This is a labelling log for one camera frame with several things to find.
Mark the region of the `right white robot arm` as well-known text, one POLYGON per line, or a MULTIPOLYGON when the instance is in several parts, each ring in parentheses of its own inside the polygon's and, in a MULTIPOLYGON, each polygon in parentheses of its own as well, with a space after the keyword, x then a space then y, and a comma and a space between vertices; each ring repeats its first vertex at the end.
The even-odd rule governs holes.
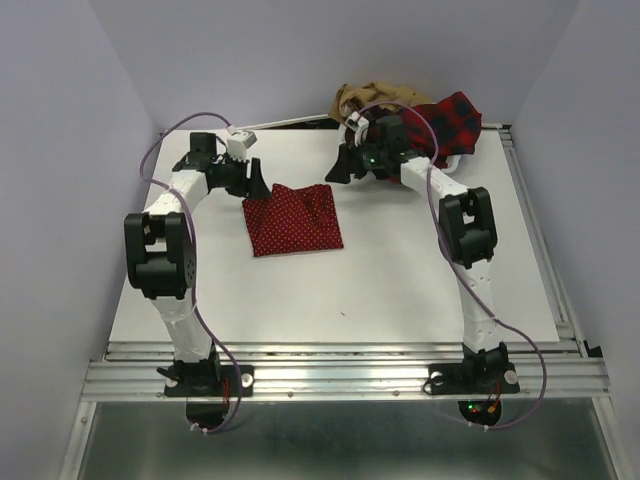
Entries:
POLYGON ((371 124, 354 112, 339 132, 337 160, 326 181, 348 184, 373 174, 378 179, 396 178, 422 195, 435 224, 438 245, 456 277, 463 315, 463 358, 457 363, 429 365, 424 392, 482 394, 501 386, 511 365, 490 307, 497 230, 489 192, 459 183, 436 167, 434 156, 413 149, 397 115, 371 124))

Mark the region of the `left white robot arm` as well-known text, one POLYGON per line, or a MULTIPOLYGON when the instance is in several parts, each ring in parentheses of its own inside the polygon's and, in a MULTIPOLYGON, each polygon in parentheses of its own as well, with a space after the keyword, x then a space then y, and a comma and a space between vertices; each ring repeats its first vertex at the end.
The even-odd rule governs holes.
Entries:
POLYGON ((218 395, 236 376, 221 366, 216 342, 197 312, 197 247, 191 215, 214 189, 258 200, 269 198, 271 192, 260 160, 248 156, 257 141, 255 133, 235 128, 228 132, 225 152, 218 151, 216 134, 191 134, 187 153, 173 166, 159 197, 124 220, 129 282, 158 311, 173 344, 171 366, 158 371, 171 397, 218 395))

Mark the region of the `red polka dot skirt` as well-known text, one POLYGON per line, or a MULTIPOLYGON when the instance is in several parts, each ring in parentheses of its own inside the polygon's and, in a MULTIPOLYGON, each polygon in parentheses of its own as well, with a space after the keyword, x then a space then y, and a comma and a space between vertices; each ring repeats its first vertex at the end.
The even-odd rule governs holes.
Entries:
POLYGON ((242 202, 253 255, 266 257, 344 247, 332 188, 275 184, 266 199, 242 202))

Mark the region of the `red black plaid skirt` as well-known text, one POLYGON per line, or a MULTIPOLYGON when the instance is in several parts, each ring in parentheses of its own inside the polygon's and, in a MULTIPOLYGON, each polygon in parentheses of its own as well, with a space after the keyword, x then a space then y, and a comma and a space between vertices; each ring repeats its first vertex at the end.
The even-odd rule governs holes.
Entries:
POLYGON ((450 157, 475 154, 482 132, 482 114, 463 92, 455 92, 435 104, 413 107, 379 102, 367 107, 365 113, 378 119, 392 115, 393 107, 402 119, 410 148, 429 158, 438 153, 437 168, 446 169, 450 157))

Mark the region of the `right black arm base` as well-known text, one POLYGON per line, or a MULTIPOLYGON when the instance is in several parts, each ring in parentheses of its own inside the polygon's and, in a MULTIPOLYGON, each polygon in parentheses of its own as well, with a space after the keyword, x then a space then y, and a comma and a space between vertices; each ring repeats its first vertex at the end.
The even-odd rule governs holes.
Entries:
POLYGON ((459 396, 462 420, 487 429, 497 427, 502 415, 502 398, 521 391, 511 363, 507 369, 479 373, 463 363, 436 363, 428 366, 422 392, 429 396, 459 396))

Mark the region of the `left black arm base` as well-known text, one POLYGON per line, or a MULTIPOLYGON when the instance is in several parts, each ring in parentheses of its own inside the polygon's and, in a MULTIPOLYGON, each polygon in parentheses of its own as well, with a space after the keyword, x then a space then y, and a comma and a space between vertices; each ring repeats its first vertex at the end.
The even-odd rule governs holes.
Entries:
POLYGON ((156 369, 165 380, 164 395, 186 399, 185 416, 192 430, 203 434, 222 431, 237 413, 231 398, 250 398, 253 395, 255 369, 240 365, 240 376, 233 366, 222 366, 219 376, 204 374, 179 376, 174 367, 156 369))

